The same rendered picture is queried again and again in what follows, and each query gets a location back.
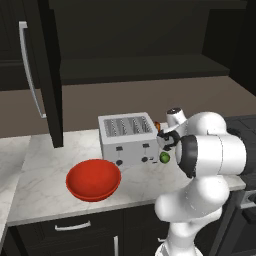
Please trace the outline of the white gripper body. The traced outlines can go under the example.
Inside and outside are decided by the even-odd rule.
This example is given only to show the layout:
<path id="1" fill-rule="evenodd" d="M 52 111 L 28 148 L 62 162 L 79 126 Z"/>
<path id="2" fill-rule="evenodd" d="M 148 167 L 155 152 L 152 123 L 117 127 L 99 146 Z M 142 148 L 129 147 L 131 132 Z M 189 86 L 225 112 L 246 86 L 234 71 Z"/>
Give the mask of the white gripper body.
<path id="1" fill-rule="evenodd" d="M 170 151 L 178 143 L 178 133 L 176 131 L 165 133 L 163 130 L 160 130 L 157 134 L 157 142 L 161 149 Z"/>

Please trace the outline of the red bowl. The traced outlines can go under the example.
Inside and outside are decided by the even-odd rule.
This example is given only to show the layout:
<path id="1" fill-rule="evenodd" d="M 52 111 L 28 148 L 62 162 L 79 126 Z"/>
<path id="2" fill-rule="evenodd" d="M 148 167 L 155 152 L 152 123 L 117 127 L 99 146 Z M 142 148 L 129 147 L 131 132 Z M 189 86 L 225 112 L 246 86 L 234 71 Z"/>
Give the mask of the red bowl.
<path id="1" fill-rule="evenodd" d="M 76 198 L 99 202 L 111 196 L 121 182 L 121 172 L 112 162 L 89 159 L 76 164 L 66 176 L 66 187 Z"/>

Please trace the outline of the silver four-slot toaster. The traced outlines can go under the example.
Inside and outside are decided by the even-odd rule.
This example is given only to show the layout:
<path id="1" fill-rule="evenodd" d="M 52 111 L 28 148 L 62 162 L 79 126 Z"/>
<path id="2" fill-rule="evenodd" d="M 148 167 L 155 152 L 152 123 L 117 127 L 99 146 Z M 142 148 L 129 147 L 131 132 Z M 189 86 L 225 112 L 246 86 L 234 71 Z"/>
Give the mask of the silver four-slot toaster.
<path id="1" fill-rule="evenodd" d="M 98 117 L 102 157 L 119 167 L 157 163 L 158 130 L 146 112 Z"/>

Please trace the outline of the black lower cupboard door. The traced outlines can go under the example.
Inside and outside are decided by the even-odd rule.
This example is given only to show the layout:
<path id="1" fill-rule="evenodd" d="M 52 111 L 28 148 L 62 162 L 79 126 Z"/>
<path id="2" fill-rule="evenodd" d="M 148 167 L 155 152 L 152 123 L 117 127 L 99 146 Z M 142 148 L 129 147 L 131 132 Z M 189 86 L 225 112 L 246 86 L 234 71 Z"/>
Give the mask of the black lower cupboard door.
<path id="1" fill-rule="evenodd" d="M 154 205 L 124 210 L 124 256 L 155 256 L 169 224 L 158 219 Z"/>
<path id="2" fill-rule="evenodd" d="M 120 234 L 106 234 L 94 238 L 73 241 L 26 245 L 28 256 L 114 256 L 113 238 L 119 238 L 119 256 L 123 256 L 123 241 Z"/>

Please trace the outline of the black drawer front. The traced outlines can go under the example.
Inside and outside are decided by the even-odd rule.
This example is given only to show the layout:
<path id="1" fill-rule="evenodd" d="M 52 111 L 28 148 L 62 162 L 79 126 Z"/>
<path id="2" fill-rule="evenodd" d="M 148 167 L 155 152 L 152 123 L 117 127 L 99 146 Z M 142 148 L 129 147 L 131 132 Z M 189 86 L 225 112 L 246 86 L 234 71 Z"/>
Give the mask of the black drawer front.
<path id="1" fill-rule="evenodd" d="M 57 232 L 59 227 L 74 226 L 91 221 L 91 226 L 73 231 Z M 123 213 L 121 210 L 100 212 L 88 215 L 72 216 L 49 221 L 18 225 L 14 233 L 24 247 L 41 243 L 73 241 L 82 238 L 94 238 L 121 231 L 123 228 Z"/>

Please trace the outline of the black open upper cupboard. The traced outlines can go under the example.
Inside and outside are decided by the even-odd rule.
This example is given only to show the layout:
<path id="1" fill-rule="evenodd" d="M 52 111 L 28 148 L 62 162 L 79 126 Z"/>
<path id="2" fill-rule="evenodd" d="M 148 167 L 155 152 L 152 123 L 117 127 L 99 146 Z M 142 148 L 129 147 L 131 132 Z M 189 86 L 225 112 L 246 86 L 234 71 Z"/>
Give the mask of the black open upper cupboard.
<path id="1" fill-rule="evenodd" d="M 62 83 L 229 74 L 252 0 L 49 0 Z"/>

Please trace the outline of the open black cupboard door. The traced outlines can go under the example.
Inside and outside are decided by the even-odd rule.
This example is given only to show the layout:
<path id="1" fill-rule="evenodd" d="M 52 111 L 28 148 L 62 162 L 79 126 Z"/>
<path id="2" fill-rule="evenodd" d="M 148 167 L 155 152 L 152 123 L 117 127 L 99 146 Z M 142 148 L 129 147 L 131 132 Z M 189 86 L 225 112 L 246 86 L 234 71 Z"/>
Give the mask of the open black cupboard door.
<path id="1" fill-rule="evenodd" d="M 38 8 L 46 51 L 45 75 L 41 85 L 49 133 L 54 148 L 63 146 L 62 84 L 60 78 L 61 56 L 54 10 L 49 0 L 38 0 Z"/>

